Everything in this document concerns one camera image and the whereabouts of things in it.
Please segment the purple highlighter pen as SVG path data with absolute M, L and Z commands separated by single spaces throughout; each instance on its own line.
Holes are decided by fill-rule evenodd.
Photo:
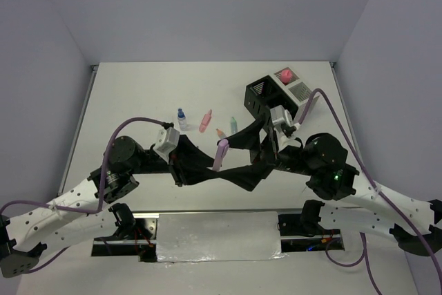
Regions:
M 217 151 L 215 154 L 215 158 L 213 161 L 212 170 L 219 171 L 222 167 L 222 161 L 229 150 L 229 141 L 228 139 L 222 139 L 218 142 Z

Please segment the orange frosted marker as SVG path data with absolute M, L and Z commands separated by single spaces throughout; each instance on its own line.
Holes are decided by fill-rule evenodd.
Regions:
M 221 140 L 227 138 L 226 134 L 225 134 L 222 130 L 220 130 L 220 129 L 216 129 L 216 132 L 217 132 L 218 137 L 219 137 Z

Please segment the pink capped colourful tube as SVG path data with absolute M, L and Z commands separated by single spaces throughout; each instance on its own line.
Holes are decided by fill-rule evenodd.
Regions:
M 293 72 L 289 68 L 283 69 L 280 72 L 279 80 L 284 85 L 287 85 L 287 84 L 291 83 L 293 78 L 294 78 L 294 74 L 293 74 Z

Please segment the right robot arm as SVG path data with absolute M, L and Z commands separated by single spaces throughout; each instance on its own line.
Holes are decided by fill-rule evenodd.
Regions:
M 213 170 L 252 191 L 272 171 L 308 176 L 306 185 L 316 195 L 307 200 L 300 227 L 308 236 L 335 229 L 352 229 L 393 240 L 417 256 L 441 250 L 441 201 L 422 201 L 380 185 L 362 166 L 347 164 L 348 150 L 328 133 L 306 142 L 295 135 L 299 124 L 272 120 L 264 140 L 255 121 L 218 142 Z

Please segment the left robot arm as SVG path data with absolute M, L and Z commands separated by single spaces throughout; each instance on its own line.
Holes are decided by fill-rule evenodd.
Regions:
M 46 256 L 92 238 L 151 238 L 122 201 L 139 186 L 135 176 L 170 173 L 178 185 L 196 184 L 213 174 L 213 163 L 185 135 L 159 140 L 150 149 L 118 137 L 103 165 L 73 189 L 28 213 L 1 218 L 3 277 L 33 273 Z

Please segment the green highlighter pen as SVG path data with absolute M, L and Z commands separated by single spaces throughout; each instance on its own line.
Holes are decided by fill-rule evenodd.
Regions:
M 231 117 L 230 119 L 230 127 L 231 127 L 231 134 L 234 135 L 238 132 L 238 123 L 236 122 L 235 117 Z

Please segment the blue spray bottle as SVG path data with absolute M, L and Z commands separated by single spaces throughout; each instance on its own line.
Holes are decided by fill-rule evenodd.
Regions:
M 184 114 L 184 111 L 181 108 L 177 110 L 177 121 L 181 131 L 188 130 L 186 115 Z

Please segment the pink highlighter pen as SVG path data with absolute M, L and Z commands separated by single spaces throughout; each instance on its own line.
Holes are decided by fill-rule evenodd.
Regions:
M 204 133 L 206 131 L 207 127 L 210 124 L 211 118 L 212 118 L 212 110 L 209 109 L 209 111 L 204 115 L 204 117 L 202 118 L 202 121 L 200 123 L 199 129 L 198 129 L 200 133 Z

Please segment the black organizer container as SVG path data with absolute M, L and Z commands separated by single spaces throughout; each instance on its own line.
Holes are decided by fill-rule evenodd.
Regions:
M 292 118 L 298 112 L 298 106 L 286 94 L 270 75 L 262 77 L 246 86 L 244 106 L 255 120 L 261 117 L 266 121 L 264 129 L 271 123 L 270 110 L 276 106 L 283 106 Z

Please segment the white organizer container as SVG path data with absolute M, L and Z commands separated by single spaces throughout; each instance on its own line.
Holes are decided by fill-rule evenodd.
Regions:
M 284 85 L 279 80 L 279 76 L 280 72 L 286 68 L 289 68 L 293 72 L 294 78 L 291 83 Z M 271 74 L 271 78 L 281 87 L 283 95 L 290 101 L 290 104 L 294 104 L 298 107 L 297 111 L 290 111 L 292 118 L 296 122 L 300 119 L 313 88 L 296 71 L 290 67 L 286 68 Z

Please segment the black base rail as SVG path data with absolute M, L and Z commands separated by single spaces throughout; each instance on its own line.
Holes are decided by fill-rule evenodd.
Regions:
M 96 238 L 93 257 L 136 257 L 143 263 L 272 260 L 288 253 L 344 250 L 340 231 L 308 233 L 300 211 L 137 213 L 133 234 Z

